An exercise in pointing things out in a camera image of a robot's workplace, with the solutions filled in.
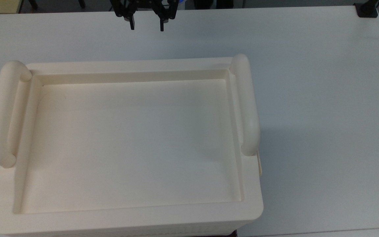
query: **table surface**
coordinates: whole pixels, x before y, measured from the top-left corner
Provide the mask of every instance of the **table surface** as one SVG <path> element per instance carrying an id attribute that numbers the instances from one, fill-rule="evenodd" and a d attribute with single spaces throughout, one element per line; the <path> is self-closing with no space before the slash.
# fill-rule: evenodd
<path id="1" fill-rule="evenodd" d="M 240 237 L 379 228 L 379 17 L 353 6 L 182 11 L 159 31 L 113 12 L 0 15 L 0 69 L 23 63 L 251 61 L 264 212 Z"/>
<path id="2" fill-rule="evenodd" d="M 379 237 L 379 229 L 333 231 L 308 234 L 273 235 L 273 237 Z"/>

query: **tray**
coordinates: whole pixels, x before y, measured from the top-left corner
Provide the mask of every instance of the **tray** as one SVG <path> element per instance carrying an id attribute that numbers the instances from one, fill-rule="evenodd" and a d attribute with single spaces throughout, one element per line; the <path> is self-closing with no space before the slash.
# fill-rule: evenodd
<path id="1" fill-rule="evenodd" d="M 0 74 L 0 233 L 230 234 L 262 213 L 258 144 L 244 55 L 11 61 Z"/>

